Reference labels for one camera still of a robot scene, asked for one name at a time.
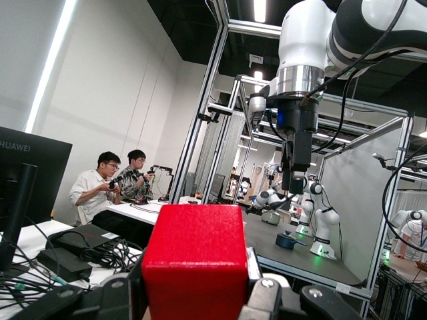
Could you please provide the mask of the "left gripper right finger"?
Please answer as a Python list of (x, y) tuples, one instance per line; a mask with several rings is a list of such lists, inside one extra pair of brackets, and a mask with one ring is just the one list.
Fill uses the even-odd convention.
[(361, 316), (335, 291), (322, 285), (306, 285), (299, 293), (288, 280), (263, 274), (255, 249), (246, 249), (250, 292), (240, 319), (360, 319)]

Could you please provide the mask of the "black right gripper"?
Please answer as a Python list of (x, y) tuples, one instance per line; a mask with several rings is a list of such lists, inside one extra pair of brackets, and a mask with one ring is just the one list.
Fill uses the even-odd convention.
[(287, 136), (293, 135), (293, 145), (282, 145), (282, 189), (293, 194), (303, 193), (303, 180), (311, 163), (312, 133), (318, 129), (318, 107), (315, 99), (309, 99), (300, 107), (301, 97), (278, 97), (276, 130)]

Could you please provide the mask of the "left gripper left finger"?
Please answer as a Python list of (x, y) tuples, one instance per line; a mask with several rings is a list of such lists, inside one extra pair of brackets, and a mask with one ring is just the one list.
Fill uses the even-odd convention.
[(142, 277), (142, 255), (126, 276), (114, 275), (102, 287), (84, 291), (66, 285), (37, 298), (14, 319), (142, 319), (147, 292)]

